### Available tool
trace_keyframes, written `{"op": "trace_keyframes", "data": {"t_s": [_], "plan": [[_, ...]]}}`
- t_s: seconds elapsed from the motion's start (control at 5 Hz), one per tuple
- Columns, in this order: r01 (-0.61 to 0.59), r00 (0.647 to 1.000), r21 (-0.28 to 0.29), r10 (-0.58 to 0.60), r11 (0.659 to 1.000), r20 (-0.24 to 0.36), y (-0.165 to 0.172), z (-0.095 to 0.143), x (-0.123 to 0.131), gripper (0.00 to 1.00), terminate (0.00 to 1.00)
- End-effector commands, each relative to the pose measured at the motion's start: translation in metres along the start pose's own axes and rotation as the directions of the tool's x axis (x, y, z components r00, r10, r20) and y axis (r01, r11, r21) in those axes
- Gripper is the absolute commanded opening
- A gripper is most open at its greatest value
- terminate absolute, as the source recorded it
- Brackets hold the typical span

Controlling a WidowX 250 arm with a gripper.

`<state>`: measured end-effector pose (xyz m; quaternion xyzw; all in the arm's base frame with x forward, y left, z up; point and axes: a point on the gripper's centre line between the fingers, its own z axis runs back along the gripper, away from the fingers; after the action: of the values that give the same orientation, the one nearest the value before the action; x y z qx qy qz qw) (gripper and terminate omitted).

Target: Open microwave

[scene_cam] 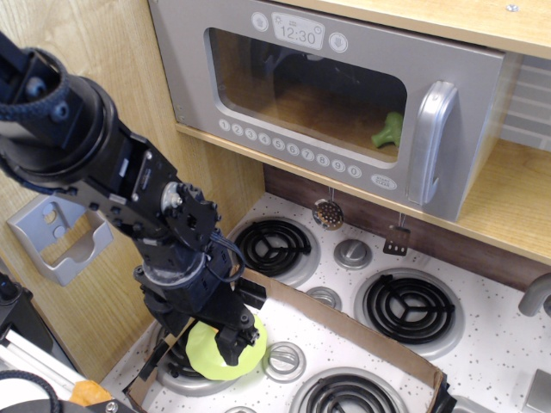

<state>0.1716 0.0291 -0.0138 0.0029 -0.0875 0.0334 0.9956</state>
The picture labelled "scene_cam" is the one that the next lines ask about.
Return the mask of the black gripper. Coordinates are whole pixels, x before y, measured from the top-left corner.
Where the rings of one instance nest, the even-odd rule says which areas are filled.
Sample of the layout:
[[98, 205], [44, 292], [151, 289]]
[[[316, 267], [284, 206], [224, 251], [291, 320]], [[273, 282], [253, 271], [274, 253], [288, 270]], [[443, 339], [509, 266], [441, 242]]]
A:
[[166, 330], [177, 335], [191, 318], [214, 327], [221, 357], [236, 367], [245, 349], [254, 348], [260, 338], [249, 308], [263, 306], [265, 288], [243, 277], [230, 282], [217, 277], [230, 271], [227, 260], [215, 258], [201, 262], [192, 274], [163, 272], [144, 263], [133, 276], [145, 306]]

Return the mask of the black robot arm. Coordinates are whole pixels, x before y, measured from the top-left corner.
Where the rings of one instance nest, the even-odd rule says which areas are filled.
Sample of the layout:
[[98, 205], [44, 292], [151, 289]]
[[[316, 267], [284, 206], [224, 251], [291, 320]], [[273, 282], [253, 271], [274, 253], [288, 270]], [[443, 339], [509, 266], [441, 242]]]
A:
[[242, 280], [245, 259], [218, 228], [217, 206], [132, 133], [97, 83], [51, 53], [1, 39], [1, 168], [24, 188], [102, 213], [133, 240], [149, 312], [171, 334], [195, 318], [235, 367], [260, 332], [265, 291]]

